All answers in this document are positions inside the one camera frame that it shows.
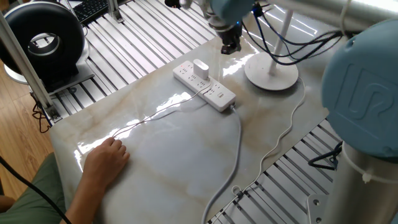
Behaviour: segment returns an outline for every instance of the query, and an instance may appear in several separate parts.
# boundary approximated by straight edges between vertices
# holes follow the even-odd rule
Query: white cable
[[[178,103],[174,103],[174,104],[172,104],[172,105],[170,105],[170,106],[167,106],[167,107],[165,107],[165,108],[163,108],[163,109],[161,109],[161,110],[158,110],[158,111],[156,111],[154,114],[150,115],[149,117],[146,117],[145,119],[143,119],[143,120],[140,121],[140,122],[137,122],[137,123],[135,123],[135,124],[127,125],[126,127],[123,127],[123,128],[121,128],[121,129],[117,130],[117,131],[112,135],[112,137],[115,138],[115,137],[118,136],[119,134],[125,133],[126,131],[129,131],[129,130],[135,128],[137,125],[142,124],[142,123],[145,123],[149,118],[151,118],[151,117],[157,115],[158,113],[160,113],[160,112],[162,112],[162,111],[164,111],[164,110],[166,110],[166,109],[168,109],[168,108],[170,108],[170,107],[172,107],[172,106],[175,106],[175,105],[178,105],[178,104],[181,104],[181,103],[185,103],[185,102],[187,102],[187,101],[192,100],[192,99],[193,99],[195,96],[197,96],[199,93],[201,93],[202,91],[204,91],[204,90],[206,90],[207,88],[211,87],[212,84],[213,84],[213,81],[210,80],[210,83],[209,83],[209,85],[208,85],[207,87],[205,87],[204,89],[202,89],[202,90],[198,91],[197,93],[195,93],[191,98],[189,98],[189,99],[187,99],[187,100],[183,100],[183,101],[178,102]]]
[[[304,80],[302,80],[300,77],[299,77],[299,79],[300,79],[301,82],[303,83],[304,93],[303,93],[303,97],[301,98],[300,102],[299,102],[299,103],[297,104],[297,106],[293,109],[292,114],[290,115],[290,126],[289,126],[282,134],[280,134],[280,136],[278,137],[278,140],[277,140],[277,142],[276,142],[275,147],[274,147],[273,149],[271,149],[271,150],[261,159],[261,161],[260,161],[260,171],[259,171],[259,175],[258,175],[258,176],[254,179],[254,181],[252,181],[245,189],[243,189],[242,192],[245,192],[250,186],[252,186],[252,184],[254,184],[254,183],[260,178],[260,176],[261,176],[261,174],[262,174],[262,163],[265,161],[265,159],[267,159],[268,155],[270,155],[271,153],[273,153],[273,152],[277,149],[280,140],[281,140],[286,134],[288,134],[288,133],[292,130],[292,128],[293,128],[293,115],[294,115],[294,113],[296,112],[297,108],[299,108],[299,107],[304,103],[304,99],[305,99],[305,89],[306,89],[305,83],[304,83]],[[234,192],[234,189],[239,189],[239,190],[240,190],[241,188],[240,188],[239,186],[236,186],[236,185],[232,187],[231,191],[232,191],[232,193],[235,195],[235,198],[232,199],[232,201],[230,201],[230,203],[228,203],[227,206],[225,206],[224,211],[227,210],[227,208],[233,203],[233,201],[236,200],[236,199],[238,198],[238,196],[237,196],[237,195],[235,194],[235,192]],[[218,218],[221,216],[221,214],[222,214],[222,213],[218,214],[218,215],[216,216],[216,219],[215,219],[213,222],[217,221]]]
[[[230,182],[233,180],[236,172],[238,171],[238,164],[239,164],[239,158],[241,157],[241,143],[242,143],[242,124],[241,120],[239,118],[238,112],[236,112],[236,109],[232,106],[231,107],[232,112],[236,115],[238,118],[238,124],[239,124],[239,137],[238,137],[238,146],[236,147],[236,157],[235,157],[235,163],[234,163],[234,168],[224,184],[220,187],[220,189],[217,190],[217,192],[212,196],[210,201],[207,203],[207,206],[205,208],[205,211],[203,212],[203,216],[201,218],[201,223],[205,224],[206,223],[206,217],[207,214],[211,208],[211,206],[214,204],[214,202],[218,199],[218,197],[224,192],[225,188],[230,184]]]
[[[344,25],[344,20],[346,18],[347,11],[348,11],[349,5],[351,4],[351,1],[352,0],[347,0],[347,3],[344,5],[343,9],[341,10],[341,14],[340,14],[340,29],[344,36],[347,36],[346,26]]]
[[[386,179],[383,177],[379,177],[377,175],[372,174],[372,172],[370,172],[369,170],[363,170],[362,168],[360,168],[359,166],[357,166],[347,155],[346,149],[344,147],[346,143],[343,144],[343,150],[342,150],[342,154],[344,155],[344,158],[346,159],[346,162],[356,171],[359,172],[360,174],[362,174],[362,179],[364,181],[364,183],[368,183],[371,180],[380,182],[382,184],[398,184],[398,180],[391,180],[391,179]]]

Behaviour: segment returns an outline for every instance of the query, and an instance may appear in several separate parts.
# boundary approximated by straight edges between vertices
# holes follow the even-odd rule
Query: keyboard
[[[87,25],[108,10],[107,0],[83,0],[73,8],[81,24]]]

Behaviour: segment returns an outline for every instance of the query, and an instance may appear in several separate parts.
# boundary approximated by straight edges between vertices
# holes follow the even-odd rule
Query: marble table top
[[[312,24],[312,29],[316,27],[320,31],[318,34],[330,30],[317,21],[304,17],[303,21],[307,22],[306,26]],[[246,23],[258,35],[253,21],[248,19]],[[268,32],[266,37],[270,37],[267,41],[275,43],[276,35],[271,35],[266,26],[263,29]],[[290,28],[288,37],[301,41],[313,38],[305,32]],[[241,44],[242,51],[221,55],[221,40],[214,38],[55,124],[50,133],[67,206],[80,181],[86,155],[95,146],[119,128],[194,94],[173,77],[172,69],[196,58],[209,65],[210,76],[236,94],[243,143],[238,174],[231,186],[243,188],[250,184],[259,172],[261,157],[289,127],[290,114],[304,89],[301,81],[288,90],[277,92],[254,86],[244,74],[244,65],[259,50],[245,33]],[[320,86],[323,69],[332,53],[298,65],[299,75],[307,86],[305,103],[295,113],[293,130],[283,138],[277,152],[265,161],[264,169],[327,115],[320,101]],[[156,119],[171,111],[176,112]],[[230,111],[219,113],[197,97],[161,112],[153,121],[118,138],[127,146],[131,158],[108,189],[96,223],[199,223],[209,199],[233,167],[238,124]],[[209,217],[234,197],[231,186],[213,205]]]

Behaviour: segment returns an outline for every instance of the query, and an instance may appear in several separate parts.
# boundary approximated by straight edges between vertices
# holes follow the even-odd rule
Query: power strip
[[[186,61],[173,69],[173,76],[195,93],[203,90],[198,95],[219,112],[223,112],[229,105],[235,103],[236,95],[210,76],[204,80],[193,72],[193,63]]]

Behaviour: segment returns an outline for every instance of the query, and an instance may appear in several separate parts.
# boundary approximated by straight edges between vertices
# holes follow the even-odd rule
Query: slotted aluminum platform
[[[53,95],[61,117],[86,108],[216,36],[197,4],[180,11],[162,1],[136,1],[121,5],[120,11],[123,23],[105,14],[84,30],[91,48],[87,63],[95,76]]]
[[[309,224],[307,197],[331,193],[334,171],[310,167],[308,161],[331,151],[340,141],[329,122],[322,121],[271,165],[240,200],[222,209],[219,220],[213,217],[208,223]],[[332,165],[326,159],[319,164]]]

